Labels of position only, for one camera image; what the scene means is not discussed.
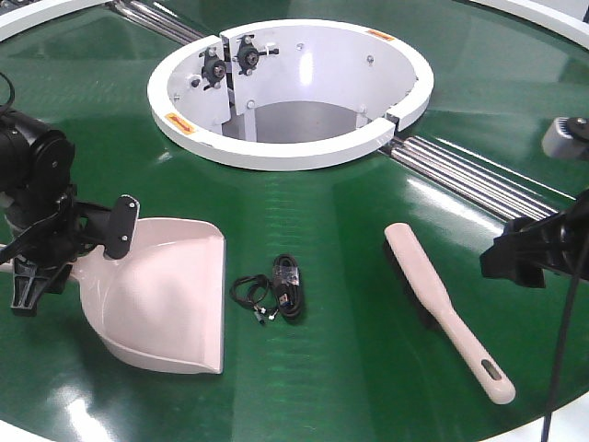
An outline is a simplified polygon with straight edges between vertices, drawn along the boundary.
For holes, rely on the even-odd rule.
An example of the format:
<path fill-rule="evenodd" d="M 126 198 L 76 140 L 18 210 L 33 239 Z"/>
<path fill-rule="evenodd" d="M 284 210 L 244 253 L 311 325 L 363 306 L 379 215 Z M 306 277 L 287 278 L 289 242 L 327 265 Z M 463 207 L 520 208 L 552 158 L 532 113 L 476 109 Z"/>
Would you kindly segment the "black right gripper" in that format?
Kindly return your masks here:
<path fill-rule="evenodd" d="M 544 288 L 543 269 L 572 274 L 581 262 L 587 239 L 588 190 L 585 190 L 567 209 L 541 221 L 535 223 L 527 216 L 508 221 L 502 234 L 479 256 L 482 276 Z"/>

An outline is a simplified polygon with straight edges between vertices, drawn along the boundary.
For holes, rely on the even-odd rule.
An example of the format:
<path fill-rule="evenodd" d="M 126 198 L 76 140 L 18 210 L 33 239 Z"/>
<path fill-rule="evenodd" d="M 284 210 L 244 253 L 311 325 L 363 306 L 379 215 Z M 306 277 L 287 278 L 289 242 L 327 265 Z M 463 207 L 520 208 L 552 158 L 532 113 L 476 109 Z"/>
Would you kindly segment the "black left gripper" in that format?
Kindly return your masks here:
<path fill-rule="evenodd" d="M 61 294 L 72 271 L 71 262 L 96 246 L 111 260 L 131 248 L 139 202 L 120 196 L 114 207 L 78 198 L 77 186 L 56 193 L 25 185 L 1 188 L 1 207 L 13 235 L 1 247 L 1 265 L 12 264 L 16 316 L 34 317 L 45 294 Z"/>

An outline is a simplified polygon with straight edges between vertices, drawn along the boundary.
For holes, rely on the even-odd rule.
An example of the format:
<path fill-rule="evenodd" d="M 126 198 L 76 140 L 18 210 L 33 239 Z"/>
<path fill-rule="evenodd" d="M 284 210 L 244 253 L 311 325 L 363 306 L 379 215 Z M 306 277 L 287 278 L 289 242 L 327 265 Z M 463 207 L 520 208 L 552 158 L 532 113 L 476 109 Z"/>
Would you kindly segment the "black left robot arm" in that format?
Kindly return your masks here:
<path fill-rule="evenodd" d="M 10 308 L 33 317 L 41 297 L 63 292 L 75 261 L 96 247 L 119 260 L 130 251 L 139 203 L 122 195 L 113 207 L 81 201 L 71 180 L 75 146 L 57 129 L 1 105 L 1 211 L 11 240 L 1 262 L 13 276 Z"/>

